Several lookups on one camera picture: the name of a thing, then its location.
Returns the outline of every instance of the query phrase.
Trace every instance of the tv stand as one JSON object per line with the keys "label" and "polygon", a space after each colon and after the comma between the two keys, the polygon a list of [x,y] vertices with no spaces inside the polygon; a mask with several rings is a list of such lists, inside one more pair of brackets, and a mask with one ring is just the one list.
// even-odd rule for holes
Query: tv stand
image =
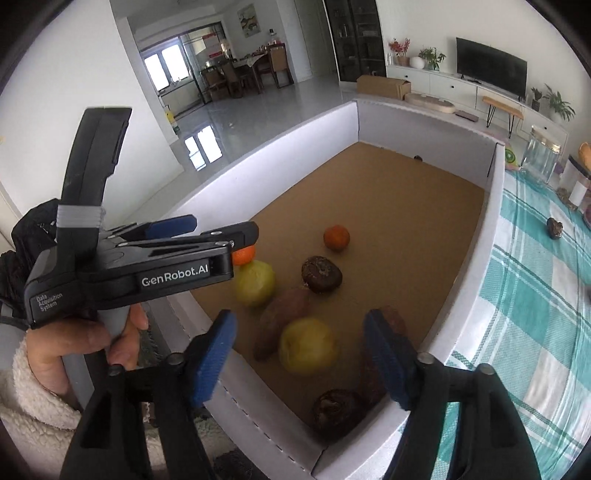
{"label": "tv stand", "polygon": [[476,80],[476,79],[467,79],[464,77],[464,74],[462,73],[462,76],[460,77],[462,80],[465,80],[467,82],[472,82],[472,83],[477,83],[478,85],[482,85],[482,82],[480,80]]}

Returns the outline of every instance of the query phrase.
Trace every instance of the gray band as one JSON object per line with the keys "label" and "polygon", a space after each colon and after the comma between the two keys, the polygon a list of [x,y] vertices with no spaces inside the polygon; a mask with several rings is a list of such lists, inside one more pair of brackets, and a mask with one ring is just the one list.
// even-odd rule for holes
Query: gray band
{"label": "gray band", "polygon": [[103,207],[88,205],[58,205],[56,225],[58,228],[100,228]]}

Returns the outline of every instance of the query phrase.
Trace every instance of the checkered tablecloth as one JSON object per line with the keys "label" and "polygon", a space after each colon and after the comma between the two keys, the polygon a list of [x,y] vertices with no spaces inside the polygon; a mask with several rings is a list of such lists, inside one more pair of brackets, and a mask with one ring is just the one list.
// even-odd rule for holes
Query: checkered tablecloth
{"label": "checkered tablecloth", "polygon": [[[564,226],[552,240],[545,223]],[[447,365],[496,369],[530,436],[541,476],[561,478],[591,434],[591,232],[546,187],[505,173],[484,284]],[[433,479],[446,477],[457,422],[450,404]]]}

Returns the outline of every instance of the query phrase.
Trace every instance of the white wall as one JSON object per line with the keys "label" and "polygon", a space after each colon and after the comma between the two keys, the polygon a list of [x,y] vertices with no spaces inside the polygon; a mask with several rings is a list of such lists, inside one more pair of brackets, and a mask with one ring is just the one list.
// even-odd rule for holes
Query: white wall
{"label": "white wall", "polygon": [[300,17],[298,16],[294,0],[277,0],[281,21],[285,31],[285,41],[290,52],[290,66],[296,82],[303,82],[312,77],[312,67],[308,57],[306,41],[301,29]]}
{"label": "white wall", "polygon": [[443,72],[456,72],[456,37],[506,51],[528,63],[528,92],[559,90],[577,112],[564,125],[566,151],[591,137],[591,79],[560,33],[525,0],[377,0],[384,46],[411,39],[410,54],[437,47],[447,55]]}
{"label": "white wall", "polygon": [[[249,4],[255,6],[261,31],[245,37],[238,20],[238,11]],[[269,29],[272,28],[287,46],[287,60],[294,81],[302,82],[311,77],[312,70],[294,0],[242,0],[228,7],[223,17],[235,57],[243,57],[267,43],[271,38]]]}
{"label": "white wall", "polygon": [[166,113],[164,113],[164,108],[160,103],[160,99],[156,94],[152,80],[150,80],[150,77],[148,76],[148,71],[144,66],[142,57],[139,55],[138,46],[135,44],[134,35],[131,33],[129,22],[127,21],[127,18],[119,18],[115,23],[117,24],[117,29],[121,36],[121,42],[123,43],[123,47],[129,58],[131,68],[133,68],[135,76],[138,79],[139,86],[146,97],[150,110],[152,110],[152,113],[154,114],[154,118],[158,122],[160,130],[162,130],[162,133],[164,134],[164,138],[166,138],[166,141],[170,145],[178,140],[178,136],[174,133],[173,127],[170,125]]}
{"label": "white wall", "polygon": [[140,88],[108,0],[74,0],[29,48],[0,96],[0,178],[21,212],[60,197],[88,106],[133,108],[103,205],[113,226],[182,167]]}

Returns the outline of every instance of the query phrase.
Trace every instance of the white cabinet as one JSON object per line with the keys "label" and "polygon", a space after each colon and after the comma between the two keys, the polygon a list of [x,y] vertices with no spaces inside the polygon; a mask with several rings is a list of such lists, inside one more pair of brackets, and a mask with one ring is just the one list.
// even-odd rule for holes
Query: white cabinet
{"label": "white cabinet", "polygon": [[468,108],[476,108],[476,85],[443,75],[430,77],[431,95]]}
{"label": "white cabinet", "polygon": [[429,72],[407,67],[387,67],[389,78],[408,80],[411,83],[411,91],[416,93],[429,93]]}
{"label": "white cabinet", "polygon": [[[432,70],[417,70],[409,67],[390,65],[386,67],[389,78],[404,79],[411,82],[413,92],[426,93],[434,97],[449,100],[456,105],[458,110],[465,110],[486,120],[488,115],[488,104],[482,101],[487,96],[509,105],[521,113],[524,120],[515,119],[513,133],[519,137],[529,140],[532,125],[536,125],[548,132],[548,138],[554,140],[562,147],[566,145],[569,134],[560,125],[554,123],[544,115],[534,112],[531,108],[513,100],[501,93],[476,85],[457,76],[434,72]],[[492,123],[508,131],[509,114],[500,108],[496,109]]]}

